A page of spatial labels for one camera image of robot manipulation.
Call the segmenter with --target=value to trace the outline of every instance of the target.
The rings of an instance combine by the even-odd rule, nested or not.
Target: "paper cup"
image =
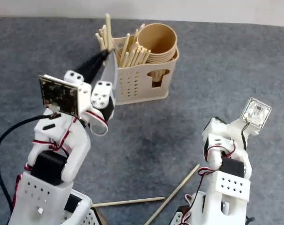
[[[163,63],[175,54],[177,36],[174,30],[161,23],[152,23],[140,30],[137,41],[139,45],[151,50],[148,61]]]

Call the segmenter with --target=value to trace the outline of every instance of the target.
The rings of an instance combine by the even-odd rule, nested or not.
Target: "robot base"
[[[250,181],[222,171],[210,176],[207,193],[193,194],[195,202],[190,225],[245,225],[247,203],[249,202]],[[185,210],[177,210],[170,225],[179,225]]]

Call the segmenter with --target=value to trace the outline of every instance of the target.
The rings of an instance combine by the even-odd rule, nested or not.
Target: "basket handle hole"
[[[150,71],[147,76],[152,77],[152,87],[157,88],[161,87],[163,76],[170,73],[170,70],[168,69],[156,69],[153,71]]]

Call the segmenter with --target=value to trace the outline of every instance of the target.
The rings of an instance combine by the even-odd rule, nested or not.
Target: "stacked paper cup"
[[[177,48],[177,36],[175,31],[162,23],[152,23],[142,28],[138,34],[139,45],[151,50],[147,59],[148,63],[160,64],[171,60]],[[165,70],[156,70],[148,75],[153,82],[161,82]]]

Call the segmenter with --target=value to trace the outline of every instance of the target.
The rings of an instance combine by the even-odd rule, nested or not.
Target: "white wall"
[[[0,15],[158,19],[284,26],[284,0],[0,0]]]

